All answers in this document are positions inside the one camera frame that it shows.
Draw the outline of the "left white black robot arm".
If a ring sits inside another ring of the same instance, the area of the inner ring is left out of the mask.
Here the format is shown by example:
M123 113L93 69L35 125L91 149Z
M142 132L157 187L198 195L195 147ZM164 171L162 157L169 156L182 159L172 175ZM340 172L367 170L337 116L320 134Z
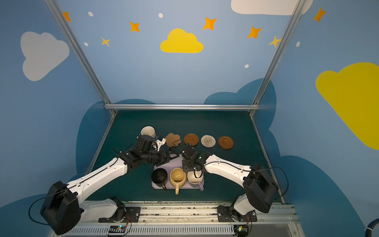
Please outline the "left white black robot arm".
M149 163L162 165L171 159L170 150L121 152L104 166L68 183L58 181L51 185L40 214L57 235L73 229L83 217L80 207L89 196L111 181Z

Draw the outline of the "dark wooden round coaster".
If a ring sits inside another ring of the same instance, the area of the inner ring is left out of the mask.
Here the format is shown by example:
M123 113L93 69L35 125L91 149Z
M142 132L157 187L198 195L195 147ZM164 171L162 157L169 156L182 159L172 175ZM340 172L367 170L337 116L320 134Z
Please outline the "dark wooden round coaster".
M194 147L199 143L199 138L196 134L189 133L184 137L184 143L186 145L191 144Z

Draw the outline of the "lavender mug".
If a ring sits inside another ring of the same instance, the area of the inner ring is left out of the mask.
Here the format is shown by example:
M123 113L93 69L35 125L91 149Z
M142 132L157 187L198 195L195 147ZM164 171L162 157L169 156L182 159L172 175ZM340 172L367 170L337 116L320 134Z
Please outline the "lavender mug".
M187 173L187 179L190 185L201 191L204 190L204 176L202 171L190 171Z

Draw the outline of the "black mug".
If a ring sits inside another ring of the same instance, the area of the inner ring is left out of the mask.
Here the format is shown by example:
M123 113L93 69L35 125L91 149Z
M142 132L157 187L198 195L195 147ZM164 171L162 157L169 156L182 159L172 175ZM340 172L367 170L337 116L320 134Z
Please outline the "black mug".
M163 168L155 169L151 175L151 179L155 185L167 191L166 184L167 184L167 179L168 179L168 173L165 169Z

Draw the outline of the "brown wooden round coaster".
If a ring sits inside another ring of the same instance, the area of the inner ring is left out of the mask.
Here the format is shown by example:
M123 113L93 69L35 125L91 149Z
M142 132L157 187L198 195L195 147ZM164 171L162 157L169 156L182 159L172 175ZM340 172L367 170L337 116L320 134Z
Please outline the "brown wooden round coaster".
M229 150L234 146L234 141L228 136L222 136L219 138L218 144L221 148Z

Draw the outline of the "yellow mug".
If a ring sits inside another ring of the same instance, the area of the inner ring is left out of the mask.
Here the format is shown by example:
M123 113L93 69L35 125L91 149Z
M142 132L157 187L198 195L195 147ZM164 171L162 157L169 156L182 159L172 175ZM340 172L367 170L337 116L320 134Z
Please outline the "yellow mug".
M187 174L182 168L175 168L171 171L169 180L175 189L175 194L178 195L180 188L183 187L187 181Z

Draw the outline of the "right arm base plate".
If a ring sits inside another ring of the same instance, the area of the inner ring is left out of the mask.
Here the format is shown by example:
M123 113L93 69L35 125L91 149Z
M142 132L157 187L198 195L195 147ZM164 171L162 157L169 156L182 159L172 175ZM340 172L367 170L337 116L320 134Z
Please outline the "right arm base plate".
M255 210L242 215L233 208L223 205L217 207L217 217L219 222L257 222Z

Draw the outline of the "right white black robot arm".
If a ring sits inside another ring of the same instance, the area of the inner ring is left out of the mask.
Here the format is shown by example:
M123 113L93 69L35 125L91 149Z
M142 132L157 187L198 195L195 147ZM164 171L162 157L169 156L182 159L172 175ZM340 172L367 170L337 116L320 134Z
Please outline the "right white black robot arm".
M210 173L229 179L244 189L244 194L235 199L229 208L229 216L236 221L251 211L269 213L279 186L268 169L256 164L244 166L226 161L204 152L200 154L190 144L180 153L185 172Z

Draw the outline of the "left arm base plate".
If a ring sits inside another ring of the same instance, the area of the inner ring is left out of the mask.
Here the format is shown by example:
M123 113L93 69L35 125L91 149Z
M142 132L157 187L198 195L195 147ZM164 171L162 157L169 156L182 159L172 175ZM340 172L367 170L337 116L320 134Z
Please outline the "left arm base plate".
M115 213L109 218L99 218L99 223L137 223L141 207L118 207Z

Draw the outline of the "white cream mug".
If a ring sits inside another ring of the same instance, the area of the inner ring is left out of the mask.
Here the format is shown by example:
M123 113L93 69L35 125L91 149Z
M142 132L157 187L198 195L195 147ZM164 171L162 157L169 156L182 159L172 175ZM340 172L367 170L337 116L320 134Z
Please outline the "white cream mug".
M140 134L141 135L150 136L153 139L156 138L156 131L155 131L155 129L152 126L145 126L145 127L143 127L142 130L141 130L141 132L140 132Z

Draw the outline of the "white woven round coaster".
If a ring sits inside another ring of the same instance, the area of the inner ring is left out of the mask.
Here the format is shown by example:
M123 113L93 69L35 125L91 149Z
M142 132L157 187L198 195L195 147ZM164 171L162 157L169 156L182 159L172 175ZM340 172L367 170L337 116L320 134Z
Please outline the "white woven round coaster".
M212 148L216 145L216 139L211 135L202 136L200 142L206 148Z

